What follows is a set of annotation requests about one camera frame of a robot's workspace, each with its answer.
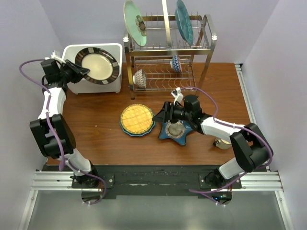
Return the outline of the black rimmed cream plate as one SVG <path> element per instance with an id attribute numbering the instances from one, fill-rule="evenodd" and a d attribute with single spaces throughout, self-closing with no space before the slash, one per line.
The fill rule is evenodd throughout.
<path id="1" fill-rule="evenodd" d="M 90 71 L 84 78 L 94 84 L 106 85 L 119 77 L 117 60 L 107 51 L 98 47 L 86 47 L 75 56 L 75 64 Z"/>

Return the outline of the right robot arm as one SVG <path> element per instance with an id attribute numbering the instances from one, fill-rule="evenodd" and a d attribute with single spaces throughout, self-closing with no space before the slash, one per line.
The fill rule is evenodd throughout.
<path id="1" fill-rule="evenodd" d="M 219 188 L 229 185 L 234 176 L 250 173 L 264 166 L 264 163 L 272 161 L 272 148 L 256 124 L 231 124 L 204 113 L 195 95 L 184 96 L 183 104 L 178 101 L 166 101 L 160 112 L 153 117 L 153 121 L 186 121 L 194 131 L 223 139 L 231 144 L 234 158 L 204 178 L 206 183 Z"/>

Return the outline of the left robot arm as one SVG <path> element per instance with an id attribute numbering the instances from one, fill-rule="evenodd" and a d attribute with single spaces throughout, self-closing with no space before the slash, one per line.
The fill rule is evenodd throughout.
<path id="1" fill-rule="evenodd" d="M 54 58 L 41 61 L 44 76 L 39 86 L 44 95 L 43 109 L 37 120 L 30 122 L 35 141 L 45 157 L 59 160 L 59 170 L 73 170 L 72 179 L 80 185 L 94 188 L 99 176 L 93 164 L 76 148 L 75 137 L 63 117 L 68 83 L 78 83 L 90 71 L 69 60 Z"/>

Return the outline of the white plastic bin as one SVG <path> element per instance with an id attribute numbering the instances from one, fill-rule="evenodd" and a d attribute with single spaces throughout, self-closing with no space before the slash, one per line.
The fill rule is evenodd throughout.
<path id="1" fill-rule="evenodd" d="M 119 77 L 113 83 L 106 85 L 94 84 L 82 78 L 78 83 L 68 83 L 68 88 L 75 94 L 120 92 L 122 82 L 122 45 L 119 43 L 69 45 L 64 48 L 62 59 L 75 63 L 76 54 L 86 47 L 98 47 L 109 52 L 119 64 Z"/>

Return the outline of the dark teal bottom dish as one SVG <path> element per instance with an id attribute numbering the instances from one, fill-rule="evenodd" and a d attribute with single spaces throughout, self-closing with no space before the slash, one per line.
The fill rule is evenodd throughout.
<path id="1" fill-rule="evenodd" d="M 162 123 L 159 133 L 159 139 L 171 139 L 181 146 L 186 145 L 187 135 L 193 132 L 193 129 L 187 121 L 177 121 L 176 123 Z"/>

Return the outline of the red patterned bowl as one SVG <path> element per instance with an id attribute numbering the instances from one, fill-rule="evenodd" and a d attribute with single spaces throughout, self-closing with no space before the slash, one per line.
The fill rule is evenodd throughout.
<path id="1" fill-rule="evenodd" d="M 146 82 L 146 72 L 143 69 L 138 70 L 132 76 L 133 83 L 141 89 L 145 89 L 147 87 Z"/>

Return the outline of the metal dish rack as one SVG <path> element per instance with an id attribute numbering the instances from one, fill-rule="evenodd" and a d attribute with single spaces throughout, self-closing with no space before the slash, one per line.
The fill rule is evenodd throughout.
<path id="1" fill-rule="evenodd" d="M 174 15 L 169 16 L 172 46 L 166 44 L 165 23 L 162 15 L 144 16 L 147 43 L 139 46 L 128 31 L 123 43 L 127 63 L 130 98 L 138 92 L 171 91 L 177 87 L 201 88 L 217 42 L 217 34 L 210 15 L 190 15 L 193 45 L 189 46 L 179 33 Z M 179 55 L 182 72 L 175 72 L 170 61 Z M 146 72 L 147 87 L 138 88 L 132 76 L 138 70 Z"/>

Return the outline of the blue zigzag bowl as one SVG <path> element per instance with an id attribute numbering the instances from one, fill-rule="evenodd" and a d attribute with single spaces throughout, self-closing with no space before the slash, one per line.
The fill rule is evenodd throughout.
<path id="1" fill-rule="evenodd" d="M 179 55 L 174 55 L 172 57 L 172 59 L 170 61 L 170 66 L 175 72 L 177 72 L 177 73 L 182 72 L 182 67 L 181 67 Z"/>

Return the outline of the beige paper cup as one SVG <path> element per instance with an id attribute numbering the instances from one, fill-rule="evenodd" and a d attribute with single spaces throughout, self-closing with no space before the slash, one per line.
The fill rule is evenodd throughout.
<path id="1" fill-rule="evenodd" d="M 226 150 L 226 149 L 229 149 L 230 147 L 232 147 L 232 144 L 226 140 L 223 140 L 221 138 L 216 138 L 213 145 L 215 147 L 218 147 L 222 150 Z"/>

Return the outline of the mint flower plate in rack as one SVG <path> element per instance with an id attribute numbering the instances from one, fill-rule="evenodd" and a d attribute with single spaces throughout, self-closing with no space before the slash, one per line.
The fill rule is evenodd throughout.
<path id="1" fill-rule="evenodd" d="M 123 6 L 123 14 L 125 26 L 130 36 L 139 46 L 145 46 L 147 29 L 140 9 L 133 1 L 127 0 Z"/>

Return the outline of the teal plate in rack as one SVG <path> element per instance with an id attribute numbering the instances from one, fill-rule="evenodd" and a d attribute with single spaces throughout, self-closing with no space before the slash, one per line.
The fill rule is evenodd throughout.
<path id="1" fill-rule="evenodd" d="M 187 42 L 189 46 L 193 45 L 193 29 L 189 17 L 189 13 L 182 0 L 176 2 L 175 19 L 177 27 L 182 38 Z"/>

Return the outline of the beige plate in rack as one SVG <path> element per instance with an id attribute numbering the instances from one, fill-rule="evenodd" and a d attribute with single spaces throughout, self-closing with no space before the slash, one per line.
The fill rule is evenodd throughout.
<path id="1" fill-rule="evenodd" d="M 162 7 L 163 7 L 163 17 L 164 17 L 164 23 L 165 23 L 165 33 L 166 33 L 166 44 L 168 47 L 172 46 L 172 40 L 171 40 L 171 33 L 170 33 L 170 26 L 169 26 L 169 15 L 168 15 L 168 9 L 167 9 L 167 1 L 162 0 Z"/>

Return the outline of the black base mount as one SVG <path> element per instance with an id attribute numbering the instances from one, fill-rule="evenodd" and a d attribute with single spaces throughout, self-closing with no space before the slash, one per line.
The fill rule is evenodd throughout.
<path id="1" fill-rule="evenodd" d="M 97 200 L 94 189 L 106 188 L 104 199 L 118 196 L 191 196 L 191 189 L 207 192 L 222 186 L 241 188 L 238 174 L 223 178 L 216 166 L 97 166 L 95 177 L 73 175 L 72 187 L 82 189 L 83 201 Z"/>

